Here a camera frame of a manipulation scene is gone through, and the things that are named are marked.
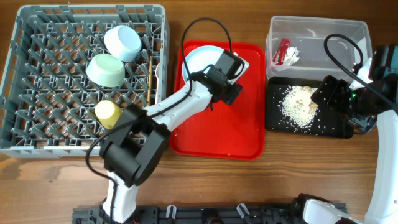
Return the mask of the food scraps rice pile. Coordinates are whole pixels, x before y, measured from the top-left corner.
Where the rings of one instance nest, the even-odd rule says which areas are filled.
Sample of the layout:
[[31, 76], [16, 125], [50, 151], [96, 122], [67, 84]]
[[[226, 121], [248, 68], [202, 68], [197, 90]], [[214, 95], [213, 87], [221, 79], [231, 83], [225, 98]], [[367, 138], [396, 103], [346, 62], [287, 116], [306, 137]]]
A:
[[313, 121], [319, 107], [311, 100], [316, 88], [295, 86], [283, 100], [283, 113], [290, 116], [301, 128]]

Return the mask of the light blue bowl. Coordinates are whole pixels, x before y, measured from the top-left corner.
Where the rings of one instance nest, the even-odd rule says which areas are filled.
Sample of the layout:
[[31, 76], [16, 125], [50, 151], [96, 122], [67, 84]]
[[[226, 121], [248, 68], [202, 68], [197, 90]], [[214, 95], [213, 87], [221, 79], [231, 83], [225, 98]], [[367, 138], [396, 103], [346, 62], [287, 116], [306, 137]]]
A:
[[108, 52], [123, 62], [132, 62], [142, 48], [137, 32], [129, 26], [119, 25], [108, 30], [104, 35]]

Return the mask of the large white round plate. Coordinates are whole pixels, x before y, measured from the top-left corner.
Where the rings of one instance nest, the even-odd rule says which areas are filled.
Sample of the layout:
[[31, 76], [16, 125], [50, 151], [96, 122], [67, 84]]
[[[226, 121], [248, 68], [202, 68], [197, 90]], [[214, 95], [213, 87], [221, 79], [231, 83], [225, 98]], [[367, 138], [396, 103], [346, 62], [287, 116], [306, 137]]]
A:
[[[214, 45], [205, 45], [205, 46], [201, 46], [201, 47], [197, 47], [197, 48], [193, 49], [185, 57], [185, 60], [187, 62], [188, 69], [189, 69], [190, 73], [192, 74], [193, 72], [198, 72], [200, 70], [203, 70], [208, 65], [215, 65], [215, 63], [218, 61], [218, 59], [223, 51], [224, 51], [224, 49], [222, 49], [221, 47], [214, 46]], [[249, 63], [247, 61], [245, 61], [245, 59], [243, 59], [243, 60], [245, 62], [245, 68], [243, 70], [243, 74], [244, 74], [246, 72], [246, 70], [249, 68]], [[182, 71], [182, 77], [184, 79], [184, 82], [186, 83], [188, 80], [188, 74], [187, 74], [187, 70], [184, 66], [184, 63], [182, 65], [181, 71]], [[239, 78], [237, 78], [235, 80], [228, 80], [228, 81], [230, 84], [233, 84]]]

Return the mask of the yellow plastic cup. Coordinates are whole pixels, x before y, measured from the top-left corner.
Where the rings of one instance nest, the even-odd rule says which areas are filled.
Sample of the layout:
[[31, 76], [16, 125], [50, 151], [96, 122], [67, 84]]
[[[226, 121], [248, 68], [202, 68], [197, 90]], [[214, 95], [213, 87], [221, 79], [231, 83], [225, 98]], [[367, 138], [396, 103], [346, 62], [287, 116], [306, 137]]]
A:
[[102, 100], [95, 106], [95, 115], [106, 129], [113, 129], [121, 114], [122, 109], [109, 100]]

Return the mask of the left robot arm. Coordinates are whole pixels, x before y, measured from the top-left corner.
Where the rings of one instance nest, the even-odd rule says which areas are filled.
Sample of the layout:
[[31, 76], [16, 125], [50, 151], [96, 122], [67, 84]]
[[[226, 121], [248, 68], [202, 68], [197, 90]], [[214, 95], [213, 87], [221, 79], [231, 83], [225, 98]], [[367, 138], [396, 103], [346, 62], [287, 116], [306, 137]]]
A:
[[136, 210], [139, 186], [157, 167], [169, 146], [172, 131], [191, 116], [213, 103], [230, 105], [242, 91], [237, 80], [247, 66], [223, 68], [208, 65], [188, 74], [185, 85], [164, 101], [140, 108], [130, 105], [122, 112], [113, 129], [98, 138], [109, 180], [108, 195], [100, 206], [106, 223], [126, 223]]

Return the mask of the white plastic fork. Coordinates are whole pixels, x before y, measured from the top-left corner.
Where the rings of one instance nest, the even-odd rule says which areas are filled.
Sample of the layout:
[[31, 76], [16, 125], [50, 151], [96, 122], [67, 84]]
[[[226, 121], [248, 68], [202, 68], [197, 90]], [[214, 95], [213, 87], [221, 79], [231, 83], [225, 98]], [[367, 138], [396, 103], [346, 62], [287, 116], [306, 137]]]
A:
[[161, 95], [161, 90], [160, 90], [160, 64], [158, 64], [156, 66], [155, 77], [157, 79], [156, 93], [155, 93], [155, 104], [157, 104], [157, 103], [160, 102], [160, 95]]

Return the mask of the red snack wrapper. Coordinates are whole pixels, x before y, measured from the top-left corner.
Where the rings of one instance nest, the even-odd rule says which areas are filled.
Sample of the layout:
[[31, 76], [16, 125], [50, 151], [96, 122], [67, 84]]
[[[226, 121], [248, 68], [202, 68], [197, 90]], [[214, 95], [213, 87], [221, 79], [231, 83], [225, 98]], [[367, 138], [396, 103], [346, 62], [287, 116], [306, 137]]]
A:
[[290, 47], [290, 40], [289, 39], [282, 39], [279, 45], [279, 48], [277, 49], [277, 52], [275, 53], [273, 57], [273, 62], [276, 65], [282, 65], [283, 61], [285, 59], [285, 56], [287, 54], [287, 50]]

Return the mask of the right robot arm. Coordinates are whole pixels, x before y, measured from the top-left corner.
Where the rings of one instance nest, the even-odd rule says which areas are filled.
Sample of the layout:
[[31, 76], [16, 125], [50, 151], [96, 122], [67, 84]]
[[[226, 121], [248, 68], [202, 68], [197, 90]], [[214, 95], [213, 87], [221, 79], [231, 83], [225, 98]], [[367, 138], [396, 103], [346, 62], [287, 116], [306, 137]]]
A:
[[376, 117], [376, 177], [363, 223], [397, 223], [397, 46], [378, 47], [366, 72], [370, 83], [347, 72], [361, 84], [355, 90], [344, 80], [325, 77], [312, 101], [339, 112], [357, 126]]

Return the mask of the wooden chopstick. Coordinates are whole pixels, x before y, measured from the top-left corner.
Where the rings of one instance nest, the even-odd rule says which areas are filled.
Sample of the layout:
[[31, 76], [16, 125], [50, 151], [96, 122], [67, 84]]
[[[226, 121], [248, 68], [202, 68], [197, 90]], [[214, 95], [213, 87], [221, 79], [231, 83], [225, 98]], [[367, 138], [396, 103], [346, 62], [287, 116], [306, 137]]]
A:
[[152, 55], [150, 56], [150, 61], [149, 61], [149, 74], [147, 77], [147, 106], [151, 105], [151, 91], [152, 91], [152, 62], [153, 62], [153, 57]]

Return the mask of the green ceramic bowl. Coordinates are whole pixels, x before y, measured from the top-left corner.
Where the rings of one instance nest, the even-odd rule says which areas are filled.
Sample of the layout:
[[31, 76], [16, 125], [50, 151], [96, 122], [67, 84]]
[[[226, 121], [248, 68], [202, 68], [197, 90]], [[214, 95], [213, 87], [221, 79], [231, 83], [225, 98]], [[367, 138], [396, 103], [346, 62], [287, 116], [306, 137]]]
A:
[[125, 68], [122, 61], [110, 54], [97, 54], [86, 68], [88, 78], [97, 85], [117, 87], [123, 84]]

